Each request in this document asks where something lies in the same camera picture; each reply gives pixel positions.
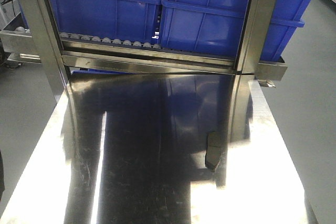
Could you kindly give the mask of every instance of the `stainless steel tabletop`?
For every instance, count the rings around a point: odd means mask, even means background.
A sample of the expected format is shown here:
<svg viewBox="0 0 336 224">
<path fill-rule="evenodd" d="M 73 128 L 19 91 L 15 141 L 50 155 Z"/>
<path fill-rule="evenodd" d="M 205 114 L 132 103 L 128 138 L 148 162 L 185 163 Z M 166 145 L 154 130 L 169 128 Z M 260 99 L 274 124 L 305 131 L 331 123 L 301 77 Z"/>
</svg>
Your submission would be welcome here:
<svg viewBox="0 0 336 224">
<path fill-rule="evenodd" d="M 232 125 L 234 76 L 73 74 L 0 224 L 316 223 L 258 82 L 245 84 Z"/>
</svg>

